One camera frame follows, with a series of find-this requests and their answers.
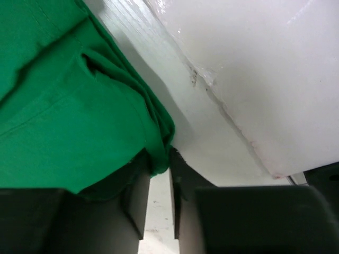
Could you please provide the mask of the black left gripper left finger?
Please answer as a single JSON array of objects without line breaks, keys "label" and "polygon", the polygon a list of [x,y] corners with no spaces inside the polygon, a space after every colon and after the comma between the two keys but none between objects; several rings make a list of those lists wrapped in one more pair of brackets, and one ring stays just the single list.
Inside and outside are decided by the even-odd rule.
[{"label": "black left gripper left finger", "polygon": [[1,253],[137,253],[144,236],[150,158],[73,194],[60,188],[1,189]]}]

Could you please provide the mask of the green t shirt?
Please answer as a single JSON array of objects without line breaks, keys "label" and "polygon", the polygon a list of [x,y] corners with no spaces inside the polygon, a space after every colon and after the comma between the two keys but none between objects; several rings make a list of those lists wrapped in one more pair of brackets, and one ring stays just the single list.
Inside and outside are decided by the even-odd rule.
[{"label": "green t shirt", "polygon": [[82,1],[1,1],[1,186],[113,196],[146,152],[169,165],[165,107]]}]

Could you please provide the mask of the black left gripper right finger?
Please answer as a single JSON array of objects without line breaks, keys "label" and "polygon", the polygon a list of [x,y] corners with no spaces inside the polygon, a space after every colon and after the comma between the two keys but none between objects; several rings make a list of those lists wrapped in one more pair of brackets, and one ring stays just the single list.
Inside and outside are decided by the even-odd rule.
[{"label": "black left gripper right finger", "polygon": [[338,253],[338,219],[310,186],[218,187],[169,154],[180,253]]}]

